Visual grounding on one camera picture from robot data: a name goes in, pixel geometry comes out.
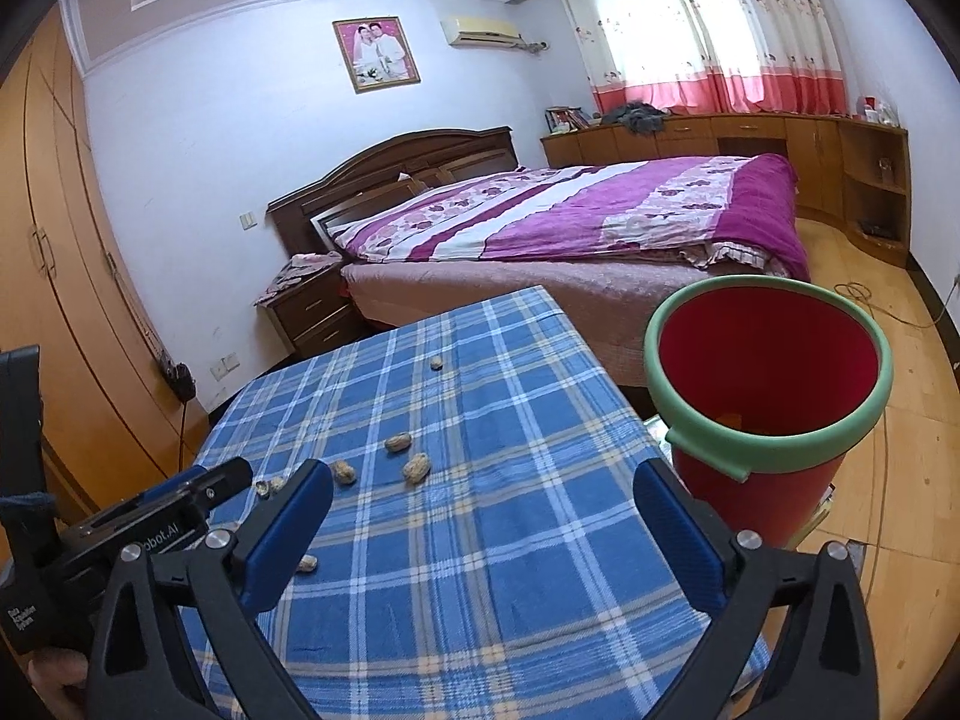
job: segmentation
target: green bucket rim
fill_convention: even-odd
[[[664,373],[659,341],[676,309],[704,293],[731,287],[762,287],[807,295],[840,309],[859,323],[877,351],[877,382],[863,402],[844,418],[819,430],[793,436],[757,436],[714,422],[680,397]],[[893,387],[893,354],[880,326],[863,309],[837,293],[803,281],[765,275],[715,276],[683,287],[656,309],[643,343],[647,386],[668,426],[666,440],[738,482],[754,471],[790,473],[825,463],[858,445],[874,429]]]

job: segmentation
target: metal screw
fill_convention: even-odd
[[[143,550],[140,549],[139,544],[127,544],[127,546],[120,550],[120,560],[123,560],[123,562],[133,562],[134,560],[140,560],[142,554]]]
[[[223,549],[230,543],[230,531],[210,531],[203,540],[210,549]]]
[[[763,539],[757,531],[740,531],[736,535],[736,543],[744,549],[760,549],[763,546]]]
[[[846,545],[839,541],[831,541],[827,545],[827,555],[830,555],[834,560],[846,560],[848,554]]]

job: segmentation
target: table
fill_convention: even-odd
[[[433,357],[443,360],[432,370]],[[387,437],[432,471],[410,487]],[[259,624],[318,713],[635,718],[709,618],[690,608],[632,502],[656,442],[543,288],[424,319],[257,379],[200,452],[254,478],[346,460],[311,544]],[[237,522],[253,492],[217,509]],[[218,703],[229,687],[185,622]],[[741,685],[768,659],[758,642]]]

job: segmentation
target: air conditioner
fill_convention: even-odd
[[[522,46],[517,26],[495,19],[443,19],[443,33],[452,46]]]

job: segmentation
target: nightstand drawer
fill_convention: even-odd
[[[344,306],[330,317],[328,322],[322,322],[311,327],[301,336],[294,338],[294,347],[304,360],[316,357],[326,352],[332,352],[348,343],[366,338],[370,332],[366,323],[354,311],[352,306]]]
[[[718,138],[774,138],[786,140],[784,119],[779,116],[714,116]]]
[[[289,298],[275,303],[277,320],[287,338],[296,338],[349,305],[349,299],[340,295],[339,274],[340,270],[336,269],[330,274],[312,279]]]
[[[712,138],[710,119],[664,119],[664,129],[656,134],[657,140],[680,141],[690,138]]]

